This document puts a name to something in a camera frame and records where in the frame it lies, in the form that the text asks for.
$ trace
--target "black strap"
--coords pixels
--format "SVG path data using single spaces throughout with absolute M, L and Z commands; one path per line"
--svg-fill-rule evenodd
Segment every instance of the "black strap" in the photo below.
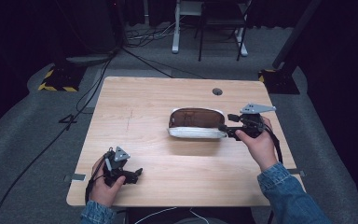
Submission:
M 84 201 L 86 204 L 90 199 L 90 193 L 92 191 L 92 188 L 94 187 L 94 182 L 95 182 L 94 178 L 97 175 L 98 171 L 100 170 L 102 164 L 103 164 L 103 160 L 100 161 L 100 163 L 97 166 L 97 169 L 95 169 L 95 171 L 94 171 L 94 174 L 92 174 L 91 178 L 89 179 L 89 183 L 86 187 L 86 193 L 84 195 Z
M 282 151 L 281 151 L 281 146 L 279 143 L 279 139 L 277 138 L 277 136 L 272 132 L 272 130 L 270 129 L 269 126 L 265 125 L 266 128 L 265 130 L 269 133 L 269 135 L 272 138 L 272 142 L 274 143 L 275 149 L 277 151 L 278 154 L 278 161 L 281 162 L 281 164 L 283 164 L 283 158 L 282 158 Z M 274 218 L 274 212 L 271 210 L 271 213 L 269 214 L 269 218 L 268 218 L 268 224 L 272 223 L 272 219 Z

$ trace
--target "person's right hand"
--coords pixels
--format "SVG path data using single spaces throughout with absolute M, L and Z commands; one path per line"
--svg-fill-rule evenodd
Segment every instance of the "person's right hand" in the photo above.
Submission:
M 262 119 L 272 130 L 269 119 L 264 117 Z M 241 130 L 237 130 L 235 134 L 249 148 L 249 152 L 262 172 L 278 162 L 275 157 L 274 143 L 266 131 L 263 131 L 257 138 L 252 138 Z

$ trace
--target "hazard tape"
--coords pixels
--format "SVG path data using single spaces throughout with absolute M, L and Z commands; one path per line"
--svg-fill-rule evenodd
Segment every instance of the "hazard tape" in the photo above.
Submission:
M 68 78 L 67 80 L 64 80 L 66 83 L 60 83 L 62 80 L 54 76 L 54 66 L 52 66 L 46 73 L 46 76 L 38 89 L 40 91 L 79 91 L 78 85 L 83 77 L 84 71 L 85 69 L 77 71 L 78 74 L 76 74 L 76 76 L 79 77 L 78 80 Z
M 258 72 L 258 80 L 260 82 L 265 82 L 266 80 L 264 79 L 264 74 L 271 74 L 271 73 L 276 73 L 278 72 L 279 70 L 274 70 L 274 69 L 263 69 L 261 71 Z

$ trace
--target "denim sleeve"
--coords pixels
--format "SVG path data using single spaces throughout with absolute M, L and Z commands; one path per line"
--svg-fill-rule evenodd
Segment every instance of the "denim sleeve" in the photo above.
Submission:
M 261 173 L 257 180 L 278 223 L 331 223 L 280 162 Z
M 111 224 L 113 223 L 115 212 L 92 200 L 88 201 L 85 209 L 81 213 L 81 224 Z

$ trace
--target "wooden table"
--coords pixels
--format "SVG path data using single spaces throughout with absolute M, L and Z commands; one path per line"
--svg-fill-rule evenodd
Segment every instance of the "wooden table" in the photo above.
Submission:
M 222 95 L 214 95 L 219 88 Z M 125 170 L 144 168 L 136 185 L 119 192 L 118 206 L 257 206 L 269 205 L 256 180 L 259 167 L 246 145 L 233 138 L 180 139 L 167 132 L 174 108 L 206 107 L 240 114 L 248 103 L 271 105 L 258 81 L 107 77 L 78 160 L 76 174 L 87 181 L 72 182 L 67 202 L 84 205 L 91 167 L 110 147 L 131 155 Z M 296 168 L 275 112 L 271 120 L 281 141 L 286 168 Z M 228 126 L 241 123 L 226 121 Z

